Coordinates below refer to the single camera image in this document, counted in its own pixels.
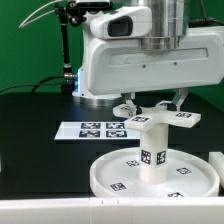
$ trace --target black table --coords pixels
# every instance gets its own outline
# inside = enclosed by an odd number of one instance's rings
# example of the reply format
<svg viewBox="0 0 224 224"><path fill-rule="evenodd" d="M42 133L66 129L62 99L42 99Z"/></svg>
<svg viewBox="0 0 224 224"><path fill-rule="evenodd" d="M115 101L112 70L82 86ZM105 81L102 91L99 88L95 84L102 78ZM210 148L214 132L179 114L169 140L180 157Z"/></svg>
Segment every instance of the black table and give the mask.
<svg viewBox="0 0 224 224"><path fill-rule="evenodd" d="M137 94L140 106L171 100L170 93ZM169 147L208 160L224 152L224 113L190 94L183 111L202 114L191 129L170 127ZM0 199L92 196L89 168L101 155L136 147L138 140L55 141L61 121L122 121L112 107L79 105L59 93L0 96Z"/></svg>

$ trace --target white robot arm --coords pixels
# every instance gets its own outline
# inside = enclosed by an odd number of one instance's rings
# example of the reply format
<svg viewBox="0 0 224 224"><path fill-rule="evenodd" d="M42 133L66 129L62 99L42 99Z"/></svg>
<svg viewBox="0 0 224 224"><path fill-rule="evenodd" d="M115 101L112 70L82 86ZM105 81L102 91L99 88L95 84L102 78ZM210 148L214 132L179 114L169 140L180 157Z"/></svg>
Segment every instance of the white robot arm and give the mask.
<svg viewBox="0 0 224 224"><path fill-rule="evenodd" d="M175 37L178 46L172 47L166 41L172 41L173 37L150 37L158 25L150 11L144 6L124 7L117 13L101 15L91 21L95 38L86 49L84 69L86 87L93 95L202 86L222 80L222 27L187 29L182 31L184 35ZM132 24L123 18L130 18ZM111 34L113 26L118 31ZM151 43L145 46L145 40Z"/></svg>

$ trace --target black cable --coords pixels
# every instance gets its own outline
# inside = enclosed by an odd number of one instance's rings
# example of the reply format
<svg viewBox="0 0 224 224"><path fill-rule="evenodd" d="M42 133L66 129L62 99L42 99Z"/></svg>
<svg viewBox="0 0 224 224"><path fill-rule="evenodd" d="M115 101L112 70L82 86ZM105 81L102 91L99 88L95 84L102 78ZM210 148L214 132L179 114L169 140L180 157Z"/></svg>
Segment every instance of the black cable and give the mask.
<svg viewBox="0 0 224 224"><path fill-rule="evenodd" d="M218 21L218 20L214 20L214 23L217 23L217 24L219 24L220 26L224 26L224 23L221 22L221 21Z"/></svg>
<svg viewBox="0 0 224 224"><path fill-rule="evenodd" d="M205 4L204 4L203 0L198 0L198 4L199 4L200 10L201 10L202 18L203 19L207 18L207 14L205 11Z"/></svg>
<svg viewBox="0 0 224 224"><path fill-rule="evenodd" d="M37 90L37 88L40 87L40 84L43 84L43 83L48 82L53 79L61 79L61 78L64 78L64 76L63 75L54 75L54 76L50 76L45 79L42 79L33 87L33 89L31 90L31 93L34 93Z"/></svg>
<svg viewBox="0 0 224 224"><path fill-rule="evenodd" d="M0 94L2 94L3 92L10 90L10 89L14 89L14 88L23 88L23 87L32 87L32 86L56 86L56 85L61 85L61 83L45 83L45 84L23 84L23 85L16 85L16 86L9 86L5 89L0 90Z"/></svg>

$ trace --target green backdrop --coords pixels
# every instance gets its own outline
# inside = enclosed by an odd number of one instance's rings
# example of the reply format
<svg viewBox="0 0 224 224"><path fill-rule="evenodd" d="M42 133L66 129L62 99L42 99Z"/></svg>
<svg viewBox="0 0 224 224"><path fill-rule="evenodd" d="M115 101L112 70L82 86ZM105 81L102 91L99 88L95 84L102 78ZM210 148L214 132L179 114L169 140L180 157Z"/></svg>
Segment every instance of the green backdrop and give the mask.
<svg viewBox="0 0 224 224"><path fill-rule="evenodd" d="M51 75L62 74L62 44L58 18L51 14L32 25L19 24L35 9L50 1L0 1L0 89L18 84L36 83ZM224 1L204 0L207 15L224 21ZM192 0L191 17L200 17L197 0ZM82 61L82 30L69 28L71 61L78 69ZM59 87L41 87L57 91ZM191 88L224 111L224 83ZM30 88L13 91L30 91Z"/></svg>

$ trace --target white platform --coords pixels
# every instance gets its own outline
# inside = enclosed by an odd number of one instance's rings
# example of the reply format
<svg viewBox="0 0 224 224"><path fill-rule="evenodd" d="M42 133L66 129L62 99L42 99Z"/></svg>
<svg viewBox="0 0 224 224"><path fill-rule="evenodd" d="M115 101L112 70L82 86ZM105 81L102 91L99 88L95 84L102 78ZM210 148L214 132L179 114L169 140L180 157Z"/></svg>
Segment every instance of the white platform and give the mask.
<svg viewBox="0 0 224 224"><path fill-rule="evenodd" d="M140 148L108 153L90 169L91 189L97 197L201 197L217 196L219 176L202 159L176 150L167 153L167 178L161 184L140 180Z"/></svg>

